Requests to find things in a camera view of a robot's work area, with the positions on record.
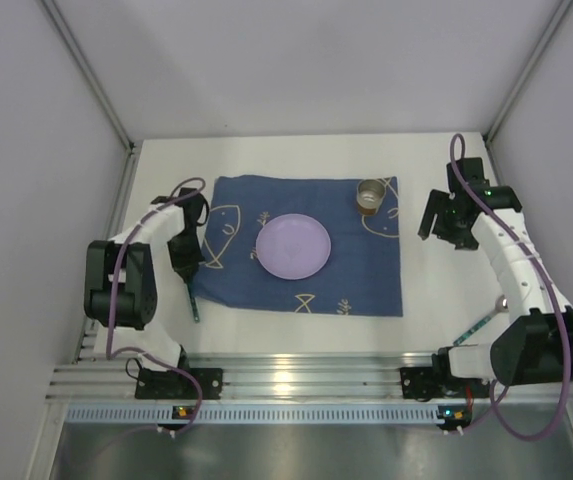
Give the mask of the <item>teal-handled fork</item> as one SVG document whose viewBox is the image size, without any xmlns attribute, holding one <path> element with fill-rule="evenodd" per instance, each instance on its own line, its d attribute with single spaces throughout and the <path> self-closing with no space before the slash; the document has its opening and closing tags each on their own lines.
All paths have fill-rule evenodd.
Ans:
<svg viewBox="0 0 573 480">
<path fill-rule="evenodd" d="M 192 281 L 186 283 L 186 290 L 187 290 L 187 294 L 188 294 L 188 299 L 189 299 L 189 304 L 190 304 L 190 309 L 191 309 L 193 321 L 196 324 L 199 324 L 201 322 L 201 319 L 200 319 L 200 313 L 199 313 L 196 297 L 194 294 L 194 288 L 193 288 L 193 282 Z"/>
</svg>

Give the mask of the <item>metal cup with cork base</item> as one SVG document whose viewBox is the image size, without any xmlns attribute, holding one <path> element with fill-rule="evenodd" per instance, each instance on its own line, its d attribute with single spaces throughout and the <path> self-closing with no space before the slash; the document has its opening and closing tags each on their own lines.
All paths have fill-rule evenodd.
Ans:
<svg viewBox="0 0 573 480">
<path fill-rule="evenodd" d="M 379 179 L 361 180 L 356 189 L 356 203 L 360 214 L 375 215 L 386 196 L 386 187 Z"/>
</svg>

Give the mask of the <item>blue fish-print cloth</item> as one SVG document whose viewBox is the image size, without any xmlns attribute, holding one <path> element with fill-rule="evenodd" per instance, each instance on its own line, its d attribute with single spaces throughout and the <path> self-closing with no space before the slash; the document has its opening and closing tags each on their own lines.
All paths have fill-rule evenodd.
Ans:
<svg viewBox="0 0 573 480">
<path fill-rule="evenodd" d="M 239 309 L 402 316 L 398 180 L 379 182 L 383 202 L 366 217 L 357 210 L 356 179 L 218 178 L 196 296 Z M 260 231 L 285 214 L 309 216 L 329 234 L 328 260 L 309 278 L 279 279 L 260 263 Z"/>
</svg>

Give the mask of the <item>purple bowl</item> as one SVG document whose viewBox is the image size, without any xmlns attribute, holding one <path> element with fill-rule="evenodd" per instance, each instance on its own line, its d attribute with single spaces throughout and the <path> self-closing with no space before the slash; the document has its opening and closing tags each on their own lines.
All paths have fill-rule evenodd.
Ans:
<svg viewBox="0 0 573 480">
<path fill-rule="evenodd" d="M 331 249 L 326 228 L 303 214 L 285 214 L 269 221 L 255 242 L 260 265 L 271 275 L 288 281 L 317 274 L 328 262 Z"/>
</svg>

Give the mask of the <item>teal-handled spoon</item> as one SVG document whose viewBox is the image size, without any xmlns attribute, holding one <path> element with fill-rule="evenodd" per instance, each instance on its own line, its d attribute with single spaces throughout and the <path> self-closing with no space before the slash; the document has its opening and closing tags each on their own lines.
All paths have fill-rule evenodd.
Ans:
<svg viewBox="0 0 573 480">
<path fill-rule="evenodd" d="M 459 335 L 452 343 L 453 346 L 457 347 L 462 345 L 466 340 L 472 337 L 475 333 L 486 326 L 491 320 L 493 320 L 500 313 L 505 313 L 508 310 L 508 304 L 506 297 L 501 295 L 495 301 L 494 308 L 487 313 L 484 317 L 475 322 L 471 327 Z"/>
</svg>

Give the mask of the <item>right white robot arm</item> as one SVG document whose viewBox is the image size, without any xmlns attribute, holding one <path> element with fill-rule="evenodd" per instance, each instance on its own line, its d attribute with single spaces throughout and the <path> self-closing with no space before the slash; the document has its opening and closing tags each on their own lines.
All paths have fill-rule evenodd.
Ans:
<svg viewBox="0 0 573 480">
<path fill-rule="evenodd" d="M 509 325 L 481 344 L 448 346 L 437 355 L 448 374 L 504 386 L 573 379 L 573 306 L 552 284 L 509 186 L 493 186 L 481 158 L 446 167 L 448 191 L 429 194 L 418 234 L 458 250 L 482 250 L 507 301 Z"/>
</svg>

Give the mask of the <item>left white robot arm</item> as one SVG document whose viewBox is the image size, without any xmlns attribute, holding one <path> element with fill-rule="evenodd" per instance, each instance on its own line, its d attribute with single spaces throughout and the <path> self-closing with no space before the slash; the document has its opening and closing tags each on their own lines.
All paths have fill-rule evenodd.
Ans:
<svg viewBox="0 0 573 480">
<path fill-rule="evenodd" d="M 185 366 L 185 350 L 155 318 L 158 289 L 154 261 L 168 259 L 172 271 L 192 290 L 204 262 L 197 231 L 210 213 L 198 188 L 181 186 L 159 196 L 141 219 L 86 252 L 84 312 L 106 330 L 104 355 L 134 354 L 149 369 Z"/>
</svg>

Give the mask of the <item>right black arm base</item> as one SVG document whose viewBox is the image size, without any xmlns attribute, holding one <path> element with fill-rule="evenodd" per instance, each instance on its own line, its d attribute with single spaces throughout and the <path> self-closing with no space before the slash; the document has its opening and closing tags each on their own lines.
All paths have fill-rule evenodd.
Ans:
<svg viewBox="0 0 573 480">
<path fill-rule="evenodd" d="M 480 379 L 459 378 L 451 374 L 446 349 L 432 354 L 429 366 L 401 367 L 399 373 L 404 399 L 428 402 L 442 398 L 489 397 L 487 383 Z"/>
</svg>

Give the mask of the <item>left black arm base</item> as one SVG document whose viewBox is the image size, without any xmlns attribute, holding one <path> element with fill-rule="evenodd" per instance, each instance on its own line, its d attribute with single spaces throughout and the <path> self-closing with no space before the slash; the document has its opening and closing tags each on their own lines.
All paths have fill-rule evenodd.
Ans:
<svg viewBox="0 0 573 480">
<path fill-rule="evenodd" d="M 137 400 L 197 400 L 198 391 L 193 382 L 172 371 L 156 371 L 145 368 L 139 360 L 135 361 L 137 376 L 127 375 L 136 381 L 134 397 Z M 195 367 L 188 373 L 197 381 L 203 400 L 219 400 L 223 388 L 221 368 Z"/>
</svg>

